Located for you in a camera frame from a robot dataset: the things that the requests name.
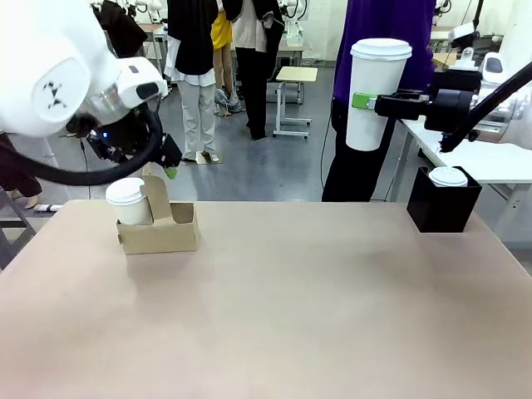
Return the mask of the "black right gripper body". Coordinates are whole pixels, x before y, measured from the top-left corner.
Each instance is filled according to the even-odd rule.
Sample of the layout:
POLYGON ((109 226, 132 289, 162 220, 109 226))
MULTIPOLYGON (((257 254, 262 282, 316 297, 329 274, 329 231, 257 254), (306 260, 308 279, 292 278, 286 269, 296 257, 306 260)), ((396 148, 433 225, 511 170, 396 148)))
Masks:
POLYGON ((473 91, 440 89, 428 105, 424 128, 453 132, 469 114, 474 94, 473 91))

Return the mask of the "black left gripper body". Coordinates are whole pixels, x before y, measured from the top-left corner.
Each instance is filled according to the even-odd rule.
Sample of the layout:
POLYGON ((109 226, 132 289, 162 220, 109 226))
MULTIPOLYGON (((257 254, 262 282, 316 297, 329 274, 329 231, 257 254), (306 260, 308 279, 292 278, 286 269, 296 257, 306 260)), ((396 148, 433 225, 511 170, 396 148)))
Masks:
MULTIPOLYGON (((136 132, 123 145, 123 153, 137 157, 146 152, 151 137, 152 131, 149 126, 143 126, 142 130, 136 132)), ((177 167, 182 160, 182 153, 172 136, 162 131, 155 148, 146 159, 161 167, 177 167)))

